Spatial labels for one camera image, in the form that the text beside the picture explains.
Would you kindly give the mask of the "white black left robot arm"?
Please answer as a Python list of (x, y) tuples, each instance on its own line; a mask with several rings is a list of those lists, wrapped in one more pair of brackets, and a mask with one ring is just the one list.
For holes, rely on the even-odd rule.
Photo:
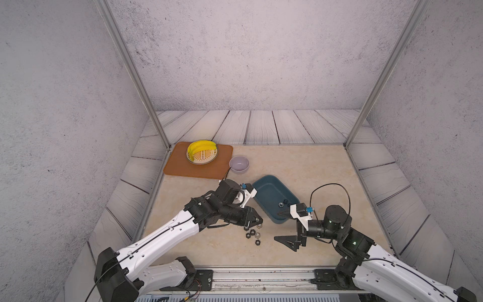
[(120, 250), (103, 250), (96, 263), (94, 289), (102, 301), (135, 301), (156, 289), (188, 290), (197, 270), (187, 257), (158, 266), (152, 263), (184, 240), (215, 228), (220, 220), (244, 228), (262, 224), (262, 217), (247, 205), (256, 194), (250, 183), (221, 180), (216, 190), (191, 198), (175, 217), (145, 238)]

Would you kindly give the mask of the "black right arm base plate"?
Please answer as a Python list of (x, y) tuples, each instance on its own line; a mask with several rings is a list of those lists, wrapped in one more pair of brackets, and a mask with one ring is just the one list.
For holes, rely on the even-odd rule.
[(356, 287), (352, 277), (335, 269), (315, 269), (314, 278), (309, 282), (320, 291), (365, 291)]

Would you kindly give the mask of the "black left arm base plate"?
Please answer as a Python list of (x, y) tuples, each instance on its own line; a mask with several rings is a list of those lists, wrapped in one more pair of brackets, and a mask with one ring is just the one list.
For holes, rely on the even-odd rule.
[(195, 291), (211, 291), (213, 287), (213, 273), (214, 271), (211, 269), (201, 269), (195, 273), (189, 273), (178, 288), (188, 290), (191, 293)]

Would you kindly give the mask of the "teal plastic storage box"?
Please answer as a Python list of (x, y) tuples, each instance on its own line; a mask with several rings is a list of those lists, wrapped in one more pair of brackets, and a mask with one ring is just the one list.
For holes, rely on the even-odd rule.
[[(300, 203), (298, 198), (273, 175), (261, 177), (252, 185), (257, 190), (255, 201), (275, 224), (283, 224), (288, 220), (279, 216), (279, 212), (288, 211), (291, 205)], [(284, 200), (288, 200), (288, 204), (279, 208), (278, 204), (284, 203)]]

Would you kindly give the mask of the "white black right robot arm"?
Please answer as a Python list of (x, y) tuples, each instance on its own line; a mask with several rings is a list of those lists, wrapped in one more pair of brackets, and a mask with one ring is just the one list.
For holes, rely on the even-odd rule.
[(476, 301), (476, 295), (461, 286), (454, 289), (418, 272), (383, 249), (373, 239), (354, 229), (350, 210), (330, 205), (323, 219), (304, 203), (282, 200), (279, 215), (296, 221), (296, 234), (276, 236), (275, 241), (293, 251), (306, 246), (309, 238), (330, 244), (341, 255), (335, 284), (353, 284), (386, 301)]

